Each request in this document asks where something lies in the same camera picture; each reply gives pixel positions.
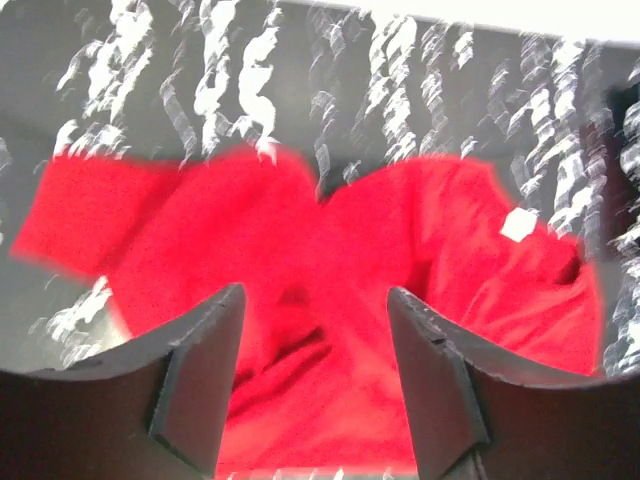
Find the red fabric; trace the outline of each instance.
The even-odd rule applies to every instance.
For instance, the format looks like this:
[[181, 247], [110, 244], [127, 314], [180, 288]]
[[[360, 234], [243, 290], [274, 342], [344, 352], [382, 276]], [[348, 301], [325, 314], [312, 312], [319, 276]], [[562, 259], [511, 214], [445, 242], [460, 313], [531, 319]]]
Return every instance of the red fabric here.
[[500, 233], [512, 202], [491, 167], [416, 158], [325, 203], [304, 162], [249, 148], [178, 170], [61, 155], [13, 253], [106, 275], [132, 335], [244, 283], [247, 318], [219, 473], [415, 461], [386, 315], [403, 285], [537, 362], [589, 375], [602, 318], [594, 272], [544, 226]]

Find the patterned backdrop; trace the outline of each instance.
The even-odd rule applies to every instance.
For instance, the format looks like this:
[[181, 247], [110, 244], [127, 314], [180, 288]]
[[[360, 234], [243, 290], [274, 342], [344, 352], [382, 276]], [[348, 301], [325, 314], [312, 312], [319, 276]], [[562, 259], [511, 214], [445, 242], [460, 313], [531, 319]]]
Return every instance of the patterned backdrop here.
[[[608, 93], [640, 81], [640, 51], [268, 0], [0, 0], [0, 65], [3, 257], [69, 146], [186, 164], [281, 142], [323, 190], [457, 152], [494, 161], [523, 207], [584, 238], [607, 297], [605, 369], [640, 365], [640, 102]], [[103, 279], [84, 293], [0, 269], [1, 320], [23, 326], [12, 344], [37, 337], [63, 365], [107, 346]]]

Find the black plastic piece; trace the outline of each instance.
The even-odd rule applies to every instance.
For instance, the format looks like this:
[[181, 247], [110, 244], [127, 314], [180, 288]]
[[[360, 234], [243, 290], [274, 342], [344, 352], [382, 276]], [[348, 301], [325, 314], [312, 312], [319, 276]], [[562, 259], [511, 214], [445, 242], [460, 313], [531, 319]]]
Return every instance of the black plastic piece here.
[[[403, 289], [391, 291], [388, 309], [420, 480], [640, 478], [640, 372], [587, 378], [531, 362]], [[451, 375], [460, 362], [473, 394]], [[457, 419], [433, 400], [452, 391], [467, 399], [465, 408], [456, 400]], [[487, 438], [468, 436], [471, 400]], [[438, 442], [452, 438], [472, 441], [447, 440], [443, 453]]]
[[244, 306], [230, 286], [68, 370], [0, 372], [0, 478], [211, 478]]

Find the gray background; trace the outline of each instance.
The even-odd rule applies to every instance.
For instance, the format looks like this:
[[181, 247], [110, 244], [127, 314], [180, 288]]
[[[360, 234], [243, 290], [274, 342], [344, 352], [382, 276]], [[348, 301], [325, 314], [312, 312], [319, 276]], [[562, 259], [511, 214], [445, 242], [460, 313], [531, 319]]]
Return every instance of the gray background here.
[[[615, 134], [605, 99], [611, 86], [637, 81], [640, 51], [263, 0], [237, 2], [229, 22], [220, 10], [210, 14], [207, 3], [129, 3], [118, 12], [98, 0], [13, 0], [0, 12], [2, 368], [62, 367], [121, 341], [106, 309], [78, 312], [88, 305], [87, 286], [7, 256], [56, 143], [149, 161], [198, 162], [269, 133], [269, 108], [275, 111], [269, 136], [301, 151], [325, 189], [417, 153], [464, 152], [495, 162], [523, 206], [583, 236], [588, 255], [597, 259], [609, 318], [607, 372], [640, 364], [633, 343], [640, 327], [636, 236], [605, 248], [633, 227], [633, 216], [626, 215], [615, 234], [602, 228], [624, 220], [634, 206], [638, 155], [633, 144], [626, 147], [632, 167], [625, 174], [619, 152], [604, 154]], [[151, 19], [148, 26], [145, 19]], [[269, 28], [277, 41], [256, 65], [272, 71], [255, 92], [239, 78], [253, 65], [249, 42], [261, 43]], [[403, 32], [412, 29], [403, 51], [401, 40], [409, 38]], [[207, 39], [228, 46], [215, 54]], [[464, 63], [461, 55], [468, 57]], [[109, 69], [92, 78], [105, 59]], [[218, 73], [201, 82], [205, 65]], [[224, 72], [229, 81], [219, 105], [204, 102], [211, 108], [203, 114], [194, 107], [198, 85], [219, 87]], [[387, 92], [374, 105], [369, 93], [376, 85]], [[256, 97], [267, 107], [247, 109]], [[114, 98], [123, 100], [121, 109]], [[637, 118], [631, 109], [630, 138]], [[219, 137], [213, 150], [203, 135], [207, 124]], [[119, 136], [107, 135], [116, 130]], [[532, 181], [536, 175], [539, 181]], [[537, 188], [528, 188], [532, 184]], [[585, 188], [591, 194], [579, 208]], [[608, 208], [616, 192], [627, 197]], [[558, 215], [572, 206], [575, 218], [561, 225]]]

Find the white tag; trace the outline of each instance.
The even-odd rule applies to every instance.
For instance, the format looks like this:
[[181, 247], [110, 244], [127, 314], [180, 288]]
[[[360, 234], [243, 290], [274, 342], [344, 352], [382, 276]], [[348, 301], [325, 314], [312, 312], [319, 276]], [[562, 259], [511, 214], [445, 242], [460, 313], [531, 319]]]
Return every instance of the white tag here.
[[538, 216], [520, 207], [512, 210], [504, 220], [500, 233], [514, 242], [520, 243], [524, 238], [533, 233]]

